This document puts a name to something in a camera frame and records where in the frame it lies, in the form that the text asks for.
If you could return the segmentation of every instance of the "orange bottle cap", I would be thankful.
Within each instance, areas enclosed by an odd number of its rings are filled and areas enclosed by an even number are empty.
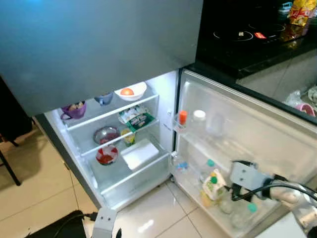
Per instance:
[[[184,125],[187,120],[187,112],[186,111],[180,111],[179,112],[179,123],[181,125]]]

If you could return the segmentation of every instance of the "refrigerator door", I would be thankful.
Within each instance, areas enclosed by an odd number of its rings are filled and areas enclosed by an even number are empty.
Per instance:
[[[191,71],[182,73],[181,84],[179,110],[187,111],[188,116],[185,128],[175,123],[178,136],[171,160],[172,174],[223,229],[224,237],[254,237],[283,215],[280,203],[255,197],[256,216],[246,228],[236,229],[217,204],[208,204],[201,194],[201,181],[218,168],[229,184],[231,161],[245,160],[258,163],[264,173],[307,183],[316,175],[317,128]],[[206,120],[193,120],[195,110],[204,111]],[[215,166],[208,167],[208,159]]]
[[[29,116],[195,60],[203,0],[15,0],[0,8],[0,74]]]

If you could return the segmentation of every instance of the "pink bowl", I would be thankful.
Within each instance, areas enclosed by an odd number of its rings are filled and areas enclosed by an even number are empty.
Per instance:
[[[315,117],[315,112],[314,112],[313,107],[307,103],[301,103],[301,104],[297,105],[295,108],[300,110],[301,112],[305,112],[308,115]]]

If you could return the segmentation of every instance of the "white tray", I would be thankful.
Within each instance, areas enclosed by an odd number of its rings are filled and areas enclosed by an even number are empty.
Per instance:
[[[150,162],[159,153],[159,150],[148,140],[143,139],[121,152],[121,156],[132,171]]]

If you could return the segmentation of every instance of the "teal bottle cap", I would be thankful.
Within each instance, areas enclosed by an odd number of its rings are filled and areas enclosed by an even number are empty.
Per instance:
[[[211,159],[207,160],[207,164],[209,167],[213,167],[214,166],[214,161],[212,161]]]
[[[248,205],[248,209],[250,210],[250,212],[255,213],[258,210],[258,207],[256,204],[254,204],[253,202],[251,202]]]
[[[217,177],[212,177],[212,178],[210,179],[210,182],[212,182],[213,184],[216,184],[216,183],[218,182]]]

